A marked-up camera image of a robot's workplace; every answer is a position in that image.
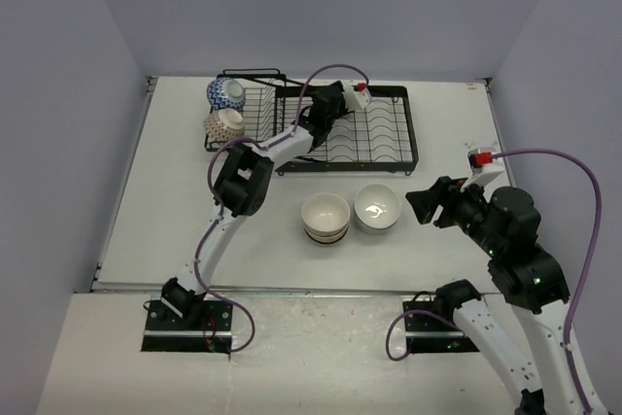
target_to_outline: blue and white bowl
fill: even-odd
[[[228,77],[214,80],[207,86],[207,100],[215,111],[234,109],[241,112],[246,104],[246,92],[239,82]]]

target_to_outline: white table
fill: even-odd
[[[480,354],[387,359],[384,336],[400,311],[398,296],[238,296],[254,313],[258,333],[231,361],[141,353],[148,298],[73,297],[38,415],[514,413]],[[520,335],[501,298],[488,300],[501,325]],[[232,331],[239,345],[248,332],[241,313],[234,313]],[[403,351],[401,326],[392,343],[394,352]]]
[[[160,78],[127,180],[96,289],[158,290],[191,258],[213,200],[206,185],[211,154],[203,149],[210,78]],[[484,85],[372,82],[406,86],[420,160],[403,174],[286,174],[274,176],[259,212],[239,230],[213,284],[226,288],[339,291],[417,291],[469,279],[495,292],[487,257],[456,228],[420,226],[405,203],[385,236],[351,228],[334,247],[304,234],[300,206],[314,192],[352,201],[356,191],[384,183],[402,197],[439,176],[468,176],[467,151],[499,148]],[[503,174],[489,188],[507,185]],[[280,196],[270,195],[279,192]]]

